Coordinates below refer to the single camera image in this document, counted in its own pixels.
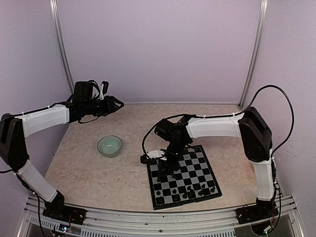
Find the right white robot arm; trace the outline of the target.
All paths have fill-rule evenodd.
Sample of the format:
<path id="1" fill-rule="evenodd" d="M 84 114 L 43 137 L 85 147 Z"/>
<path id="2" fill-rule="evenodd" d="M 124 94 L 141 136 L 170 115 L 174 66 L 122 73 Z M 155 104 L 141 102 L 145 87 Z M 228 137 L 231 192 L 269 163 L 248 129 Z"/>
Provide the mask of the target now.
<path id="1" fill-rule="evenodd" d="M 163 118 L 155 126 L 154 133 L 169 143 L 163 155 L 169 164 L 177 162 L 184 148 L 195 139 L 240 139 L 244 154 L 253 166 L 257 184 L 258 204 L 253 207 L 252 214 L 263 219 L 271 212 L 271 202 L 276 195 L 272 131 L 254 107 L 227 115 L 185 114 L 177 122 Z"/>

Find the black grey chess board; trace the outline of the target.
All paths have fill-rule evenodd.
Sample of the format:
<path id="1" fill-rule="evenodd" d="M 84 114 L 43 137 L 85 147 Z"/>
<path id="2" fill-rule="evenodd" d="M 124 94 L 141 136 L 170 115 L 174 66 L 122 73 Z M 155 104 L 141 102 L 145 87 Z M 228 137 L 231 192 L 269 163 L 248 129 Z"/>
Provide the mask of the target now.
<path id="1" fill-rule="evenodd" d="M 147 164 L 148 179 L 150 184 L 150 191 L 152 197 L 153 210 L 162 210 L 167 208 L 179 207 L 185 204 L 193 202 L 201 202 L 222 196 L 222 192 L 215 178 L 214 172 L 210 166 L 209 160 L 206 156 L 202 145 L 195 145 L 193 148 L 187 148 L 183 152 L 183 156 L 179 159 L 180 169 L 174 172 L 175 179 L 168 179 L 168 175 L 165 176 L 161 182 L 157 181 L 158 178 L 158 161 Z M 215 192 L 211 193 L 207 184 L 207 181 L 214 181 Z M 202 190 L 194 190 L 194 184 L 206 185 L 204 189 L 204 195 L 199 196 L 198 192 Z M 192 190 L 187 191 L 187 187 L 191 186 Z M 185 187 L 187 198 L 183 199 L 183 193 L 179 193 L 178 188 Z M 170 195 L 164 195 L 164 190 L 170 189 Z M 173 194 L 172 190 L 177 189 L 177 194 Z M 161 195 L 157 196 L 156 192 L 160 191 Z M 189 198 L 189 193 L 195 193 L 194 198 Z M 178 195 L 179 199 L 174 200 L 173 196 Z M 157 202 L 158 197 L 163 197 L 163 203 Z"/>

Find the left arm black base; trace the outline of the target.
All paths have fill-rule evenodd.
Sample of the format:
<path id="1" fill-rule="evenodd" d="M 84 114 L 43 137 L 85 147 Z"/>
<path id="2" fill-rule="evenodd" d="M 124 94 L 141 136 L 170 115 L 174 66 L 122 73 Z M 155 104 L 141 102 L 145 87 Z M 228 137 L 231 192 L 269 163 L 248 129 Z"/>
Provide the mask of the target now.
<path id="1" fill-rule="evenodd" d="M 44 206 L 45 217 L 77 225 L 82 225 L 84 222 L 86 210 L 65 205 L 65 198 L 59 191 L 52 202 L 45 201 Z"/>

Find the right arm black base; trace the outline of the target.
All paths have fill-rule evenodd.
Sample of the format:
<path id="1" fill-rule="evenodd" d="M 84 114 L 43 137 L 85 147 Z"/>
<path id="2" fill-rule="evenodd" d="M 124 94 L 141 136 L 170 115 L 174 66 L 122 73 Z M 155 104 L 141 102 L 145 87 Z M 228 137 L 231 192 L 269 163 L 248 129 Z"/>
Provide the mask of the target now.
<path id="1" fill-rule="evenodd" d="M 261 201 L 257 199 L 255 205 L 244 206 L 236 210 L 239 224 L 256 222 L 277 215 L 278 209 L 274 200 Z"/>

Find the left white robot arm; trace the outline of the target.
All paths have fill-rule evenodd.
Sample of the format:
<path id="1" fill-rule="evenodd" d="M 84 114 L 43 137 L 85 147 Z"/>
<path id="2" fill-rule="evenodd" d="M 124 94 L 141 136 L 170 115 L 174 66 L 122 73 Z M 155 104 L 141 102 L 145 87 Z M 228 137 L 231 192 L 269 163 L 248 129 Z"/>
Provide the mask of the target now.
<path id="1" fill-rule="evenodd" d="M 82 124 L 85 116 L 97 120 L 120 110 L 124 103 L 108 95 L 108 87 L 107 81 L 101 84 L 94 80 L 78 81 L 67 100 L 29 112 L 4 114 L 0 120 L 0 157 L 27 189 L 50 205 L 50 212 L 60 220 L 69 215 L 65 198 L 33 165 L 26 141 L 57 126 Z"/>

